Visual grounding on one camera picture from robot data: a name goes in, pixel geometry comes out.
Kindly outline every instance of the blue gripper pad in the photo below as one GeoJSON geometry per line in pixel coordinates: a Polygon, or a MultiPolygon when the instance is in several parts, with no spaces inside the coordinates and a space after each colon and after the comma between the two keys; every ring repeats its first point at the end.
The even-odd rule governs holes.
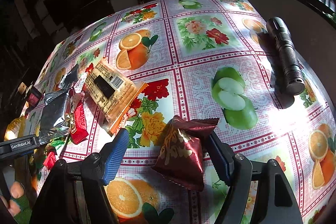
{"type": "Polygon", "coordinates": [[[109,184],[111,180],[114,180],[121,161],[125,155],[128,144],[128,131],[125,128],[121,128],[111,143],[111,146],[109,147],[110,154],[105,162],[105,172],[102,179],[106,185],[109,184]]]}

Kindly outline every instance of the black flashlight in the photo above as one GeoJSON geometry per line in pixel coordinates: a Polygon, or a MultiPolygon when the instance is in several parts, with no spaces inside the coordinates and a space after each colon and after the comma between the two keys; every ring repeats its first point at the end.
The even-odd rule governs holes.
{"type": "Polygon", "coordinates": [[[287,93],[291,95],[302,93],[305,90],[305,84],[295,54],[291,33],[279,17],[271,17],[266,23],[266,28],[269,35],[275,39],[276,48],[279,51],[287,93]]]}

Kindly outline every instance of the small bottle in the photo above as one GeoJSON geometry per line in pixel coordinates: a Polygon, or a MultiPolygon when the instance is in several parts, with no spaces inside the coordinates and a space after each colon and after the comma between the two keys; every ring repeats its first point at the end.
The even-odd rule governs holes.
{"type": "Polygon", "coordinates": [[[36,87],[31,84],[28,88],[25,83],[21,83],[17,91],[20,94],[24,94],[25,100],[31,105],[32,107],[36,107],[42,98],[41,92],[38,91],[36,87]]]}

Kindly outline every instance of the red candy wrapper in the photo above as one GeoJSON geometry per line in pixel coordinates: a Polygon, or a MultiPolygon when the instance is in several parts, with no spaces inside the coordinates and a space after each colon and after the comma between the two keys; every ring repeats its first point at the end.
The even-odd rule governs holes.
{"type": "Polygon", "coordinates": [[[54,152],[49,152],[47,158],[44,160],[43,165],[46,166],[48,170],[54,167],[56,162],[56,156],[54,152]]]}
{"type": "Polygon", "coordinates": [[[79,144],[89,134],[86,131],[86,120],[83,102],[79,102],[74,113],[70,115],[70,137],[74,144],[79,144]]]}
{"type": "Polygon", "coordinates": [[[175,115],[166,131],[155,171],[189,190],[202,191],[201,140],[216,128],[219,118],[185,121],[175,115]]]}

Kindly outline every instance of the hand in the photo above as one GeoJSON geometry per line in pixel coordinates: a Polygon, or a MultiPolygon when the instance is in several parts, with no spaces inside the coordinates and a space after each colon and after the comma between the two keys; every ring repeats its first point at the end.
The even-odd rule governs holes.
{"type": "MultiPolygon", "coordinates": [[[[20,198],[23,196],[24,194],[24,189],[21,185],[21,183],[15,181],[11,188],[9,189],[10,194],[13,198],[20,198]]],[[[7,200],[0,195],[0,199],[2,200],[2,202],[4,203],[4,205],[6,206],[7,210],[10,212],[10,214],[14,217],[16,216],[18,213],[21,212],[21,209],[19,207],[19,205],[12,199],[9,200],[9,203],[7,202],[7,200]]]]}

